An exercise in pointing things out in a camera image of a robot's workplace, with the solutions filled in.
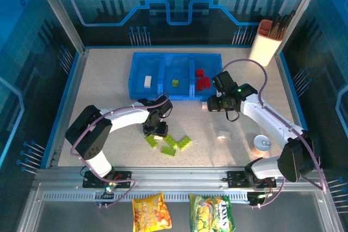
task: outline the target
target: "lime green block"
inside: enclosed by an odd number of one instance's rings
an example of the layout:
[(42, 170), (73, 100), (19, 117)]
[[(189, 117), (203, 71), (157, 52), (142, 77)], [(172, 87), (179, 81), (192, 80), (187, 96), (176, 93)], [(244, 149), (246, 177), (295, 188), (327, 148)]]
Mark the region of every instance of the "lime green block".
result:
[(185, 138), (183, 138), (181, 141), (178, 142), (177, 146), (179, 149), (182, 150), (190, 143), (191, 143), (191, 139), (186, 136)]
[(179, 80), (173, 79), (172, 80), (172, 86), (178, 87), (179, 86)]
[(175, 153), (176, 153), (176, 150), (175, 149), (172, 149), (172, 148), (169, 148), (169, 147), (165, 147), (163, 146), (162, 149), (161, 149), (161, 152), (163, 154), (166, 154), (166, 155), (169, 155), (169, 156), (175, 156)]
[(166, 143), (168, 143), (168, 145), (169, 145), (170, 147), (172, 147), (172, 149), (174, 149), (175, 146), (177, 146), (176, 140), (174, 140), (173, 137), (170, 136), (170, 135), (167, 135), (167, 137), (163, 137), (163, 140), (164, 140)]
[(155, 149), (158, 145), (157, 141), (152, 136), (145, 137), (145, 140), (147, 141), (148, 144), (150, 144), (150, 146), (153, 149)]

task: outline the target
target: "blue plastic tray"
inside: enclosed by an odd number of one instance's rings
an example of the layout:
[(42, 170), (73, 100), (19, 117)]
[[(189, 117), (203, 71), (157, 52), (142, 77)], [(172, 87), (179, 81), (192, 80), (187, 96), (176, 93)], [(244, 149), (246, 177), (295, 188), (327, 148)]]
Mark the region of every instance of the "blue plastic tray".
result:
[[(211, 88), (196, 91), (196, 69), (203, 69)], [(128, 88), (131, 99), (153, 100), (161, 92), (168, 92), (171, 100), (206, 101), (216, 94), (212, 77), (222, 70), (221, 54), (190, 53), (134, 53)], [(151, 76), (151, 88), (144, 87), (145, 76)], [(172, 80), (179, 86), (172, 86)]]

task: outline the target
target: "pen holder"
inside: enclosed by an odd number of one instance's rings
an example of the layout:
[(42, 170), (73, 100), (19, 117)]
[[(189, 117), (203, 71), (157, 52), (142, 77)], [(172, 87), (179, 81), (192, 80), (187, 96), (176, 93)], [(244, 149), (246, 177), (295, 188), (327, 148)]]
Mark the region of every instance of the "pen holder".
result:
[(277, 40), (269, 37), (271, 27), (271, 20), (261, 20), (249, 55), (249, 59), (262, 66), (268, 65), (283, 40), (283, 36)]

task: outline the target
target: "beige table surface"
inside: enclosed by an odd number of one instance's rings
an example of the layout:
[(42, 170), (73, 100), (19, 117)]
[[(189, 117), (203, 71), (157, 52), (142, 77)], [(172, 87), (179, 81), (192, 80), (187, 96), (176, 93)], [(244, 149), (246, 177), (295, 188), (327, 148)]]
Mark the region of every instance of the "beige table surface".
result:
[[(99, 109), (118, 108), (134, 101), (128, 94), (128, 77), (134, 52), (185, 52), (220, 53), (222, 64), (247, 58), (248, 48), (152, 48), (152, 49), (92, 49), (87, 59), (70, 124), (81, 111), (93, 104)], [(263, 84), (264, 75), (257, 65), (239, 62), (228, 68), (233, 80), (238, 84), (249, 83), (257, 90)], [(263, 92), (264, 99), (287, 119), (293, 120), (287, 97), (274, 59), (266, 67), (268, 84)], [(166, 119), (169, 134), (176, 140), (186, 135), (192, 139), (185, 150), (177, 149), (175, 157), (160, 152), (164, 141), (152, 149), (144, 140), (140, 124), (128, 126), (112, 132), (103, 151), (113, 166), (245, 166), (257, 158), (250, 151), (250, 145), (258, 134), (267, 135), (250, 118), (240, 115), (236, 122), (228, 122), (225, 113), (202, 110), (201, 102), (172, 101), (173, 112)], [(218, 140), (216, 132), (227, 130), (231, 139)], [(280, 155), (278, 144), (270, 137), (271, 150), (265, 157)], [(71, 145), (65, 140), (58, 166), (82, 166), (70, 156)]]

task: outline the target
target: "green snack bag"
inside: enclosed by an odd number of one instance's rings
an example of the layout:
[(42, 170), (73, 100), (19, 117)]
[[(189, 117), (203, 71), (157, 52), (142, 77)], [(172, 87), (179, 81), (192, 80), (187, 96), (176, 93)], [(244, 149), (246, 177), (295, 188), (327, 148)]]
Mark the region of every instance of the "green snack bag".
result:
[(233, 232), (231, 202), (228, 196), (190, 195), (191, 232)]

